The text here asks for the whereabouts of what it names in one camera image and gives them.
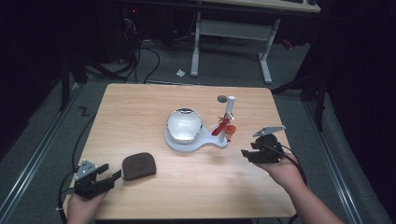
white bowl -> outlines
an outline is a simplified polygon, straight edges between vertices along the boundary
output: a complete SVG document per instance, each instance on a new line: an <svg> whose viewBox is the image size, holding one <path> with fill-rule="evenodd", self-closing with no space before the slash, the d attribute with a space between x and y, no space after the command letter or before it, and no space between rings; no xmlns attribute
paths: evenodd
<svg viewBox="0 0 396 224"><path fill-rule="evenodd" d="M189 144L198 139L203 125L201 116L196 111L182 108L169 116L166 130L175 142Z"/></svg>

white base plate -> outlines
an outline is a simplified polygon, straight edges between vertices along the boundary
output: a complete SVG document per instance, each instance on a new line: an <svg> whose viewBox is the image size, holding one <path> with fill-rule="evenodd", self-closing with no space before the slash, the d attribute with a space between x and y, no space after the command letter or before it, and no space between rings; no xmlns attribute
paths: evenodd
<svg viewBox="0 0 396 224"><path fill-rule="evenodd" d="M189 144L179 144L175 142L171 136L169 136L169 133L165 129L165 142L168 144L170 148L173 150L179 151L179 152L192 152L195 150L198 150L200 147L204 145L215 145L216 147L221 147L225 148L228 145L227 139L224 137L224 140L222 142L219 141L219 136L221 136L221 133L218 136L212 136L212 133L208 131L205 127L202 128L202 133L199 136L199 138Z"/></svg>

wooden table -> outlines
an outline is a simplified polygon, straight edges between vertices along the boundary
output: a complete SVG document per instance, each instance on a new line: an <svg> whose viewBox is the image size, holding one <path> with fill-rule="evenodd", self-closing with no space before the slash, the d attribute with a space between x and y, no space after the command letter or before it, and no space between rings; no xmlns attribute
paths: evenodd
<svg viewBox="0 0 396 224"><path fill-rule="evenodd" d="M223 149L205 146L190 153L171 149L164 141L168 116L179 108L195 109L209 128L224 115L226 104L218 102L219 95L236 97L232 142ZM241 149L252 150L255 132L280 125L272 94L264 88L110 84L81 160L109 163L100 179L121 169L126 157L148 152L157 174L117 180L96 218L291 217L295 210L289 195L241 154ZM283 131L276 137L289 145Z"/></svg>

black cable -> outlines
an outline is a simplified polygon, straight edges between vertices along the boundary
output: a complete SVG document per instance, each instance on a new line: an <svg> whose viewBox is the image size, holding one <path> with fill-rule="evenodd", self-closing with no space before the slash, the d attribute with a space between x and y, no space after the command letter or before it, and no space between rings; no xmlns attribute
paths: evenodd
<svg viewBox="0 0 396 224"><path fill-rule="evenodd" d="M157 70L158 66L160 66L160 55L157 52L155 52L154 50L152 50L152 49L146 49L146 50L149 50L149 51L155 53L157 55L157 57L158 57L158 62L157 62L157 65L155 66L155 68L150 73L148 73L148 75L146 75L146 78L143 81L143 84L146 84L146 82L148 81L149 77L155 72L155 70Z"/></svg>
<svg viewBox="0 0 396 224"><path fill-rule="evenodd" d="M283 146L283 145L281 145L282 147L285 147L285 146ZM289 151L291 151L291 149L289 148L289 147L285 147L285 148L287 148ZM294 155L295 156L295 155Z"/></svg>
<svg viewBox="0 0 396 224"><path fill-rule="evenodd" d="M224 42L224 38L223 38L223 37L220 37L220 38L219 38L219 44L218 44L217 46L215 46L214 48L208 49L208 48L203 47L202 44L200 44L200 48L201 48L201 49L205 49L205 50L215 50L215 49L220 48L220 47L222 46L223 42Z"/></svg>
<svg viewBox="0 0 396 224"><path fill-rule="evenodd" d="M126 82L128 81L129 76L132 74L132 72L133 72L133 71L136 71L136 67L137 67L137 64L138 64L138 60L136 59L136 56L135 56L135 55L134 55L134 61L135 61L134 67L131 69L131 71L128 73L128 75L125 77L123 83L126 83Z"/></svg>
<svg viewBox="0 0 396 224"><path fill-rule="evenodd" d="M294 214L294 216L292 216L292 217L289 219L288 224L292 224L293 222L295 222L295 221L297 220L297 217L298 217L298 214L297 214L297 213Z"/></svg>
<svg viewBox="0 0 396 224"><path fill-rule="evenodd" d="M181 47L189 47L189 46L194 44L194 40L191 40L192 37L194 37L194 36L192 35L192 36L186 37L186 38L181 39L181 40L176 40L173 43L176 44L176 45L179 45ZM181 41L188 42L188 44L180 44L180 43L178 43L178 42L181 42Z"/></svg>
<svg viewBox="0 0 396 224"><path fill-rule="evenodd" d="M256 42L257 41L257 40L254 40L254 39L249 39L249 40L246 40L246 42L244 42L244 43L238 43L238 42L230 41L230 40L227 40L227 39L229 39L229 38L225 38L224 39L225 43L233 44L233 45L237 45L237 46L245 46L245 45L250 44L251 42Z"/></svg>
<svg viewBox="0 0 396 224"><path fill-rule="evenodd" d="M64 190L62 191L62 194L64 194L65 192L67 192L67 191L70 190L70 189L74 189L74 188L67 188L67 189L64 189Z"/></svg>
<svg viewBox="0 0 396 224"><path fill-rule="evenodd" d="M82 55L79 55L77 53L73 53L73 52L69 52L70 54L72 54L80 63L84 64L84 65L89 65L91 67L93 67L94 69L98 70L99 72L103 73L103 75L107 76L107 77L111 77L114 79L123 79L123 77L119 76L118 74L106 69L105 67L103 67L101 64L96 63L88 58L85 58Z"/></svg>
<svg viewBox="0 0 396 224"><path fill-rule="evenodd" d="M194 13L194 17L192 18L192 22L191 22L191 26L190 26L189 31L185 35L183 35L181 38L174 39L174 42L178 41L178 40L183 40L183 39L186 39L186 38L190 38L191 36L194 36L194 35L191 35L191 30L192 30L192 27L194 27L196 18L197 18L197 12Z"/></svg>
<svg viewBox="0 0 396 224"><path fill-rule="evenodd" d="M126 65L125 67L121 68L120 70L111 72L111 73L113 73L113 74L115 74L115 75L119 75L119 74L121 74L121 73L124 73L124 72L128 71L128 69L132 68L133 66L134 66L134 58L132 58L131 61L129 61L128 65ZM105 74L102 73L102 72L95 72L95 71L92 71L92 70L91 70L90 68L88 68L88 67L85 67L85 72L87 72L87 73L89 73L89 74L91 74L91 75L94 75L94 76L104 76L104 75L105 75Z"/></svg>
<svg viewBox="0 0 396 224"><path fill-rule="evenodd" d="M67 217L66 214L64 213L64 202L62 202L62 194L64 193L64 182L66 182L67 178L74 174L76 171L73 169L72 171L70 171L62 180L61 182L61 186L59 187L58 190L58 212L59 212L59 216L61 217L62 223L66 224L67 223Z"/></svg>
<svg viewBox="0 0 396 224"><path fill-rule="evenodd" d="M93 119L96 117L96 114L94 114L92 117L91 117L91 119L90 119L90 121L88 121L88 123L85 125L85 127L84 127L84 129L81 131L81 133L79 134L79 137L78 137L78 140L77 140L77 142L76 142L76 144L75 144L75 147L74 147L74 149L73 149L73 154L72 154L72 170L73 171L77 171L77 169L78 169L78 167L75 165L75 161L74 161L74 159L75 159L75 156L76 156L76 150L77 150L77 147L78 147L78 143L79 143L79 141L81 140L81 137L82 137L82 135L85 133L85 130L88 128L88 126L90 125L90 123L93 121Z"/></svg>
<svg viewBox="0 0 396 224"><path fill-rule="evenodd" d="M137 54L137 64L136 64L136 68L134 69L134 84L137 84L137 65L140 62L140 56L141 56L141 45L139 45L139 51Z"/></svg>
<svg viewBox="0 0 396 224"><path fill-rule="evenodd" d="M290 156L286 155L286 153L284 152L279 152L277 150L275 150L272 147L268 147L267 145L264 145L265 147L271 149L272 151L274 151L276 154L281 155L283 157L285 157L286 159L288 159L289 161L291 161L291 163L293 163L293 165L297 168L297 170L300 172L301 177L303 178L304 183L307 185L306 183L306 177L305 177L305 173L303 171L303 168L294 160L292 159ZM298 217L298 214L296 213L293 217L291 217L291 219L289 220L288 224L292 224Z"/></svg>
<svg viewBox="0 0 396 224"><path fill-rule="evenodd" d="M155 47L157 47L158 42L155 39L151 39L151 40L143 40L143 42L154 42L154 44L152 46L149 47L144 47L143 49L154 49Z"/></svg>

human arm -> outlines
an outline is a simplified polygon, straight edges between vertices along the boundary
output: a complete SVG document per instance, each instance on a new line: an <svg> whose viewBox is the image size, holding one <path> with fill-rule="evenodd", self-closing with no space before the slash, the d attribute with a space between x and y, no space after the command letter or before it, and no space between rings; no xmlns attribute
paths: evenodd
<svg viewBox="0 0 396 224"><path fill-rule="evenodd" d="M88 224L96 213L99 204L106 197L108 191L87 200L77 194L73 194L67 205L67 224Z"/></svg>
<svg viewBox="0 0 396 224"><path fill-rule="evenodd" d="M297 161L292 154L287 154ZM297 167L286 158L278 163L255 163L267 171L289 194L300 220L305 223L344 223L305 184Z"/></svg>

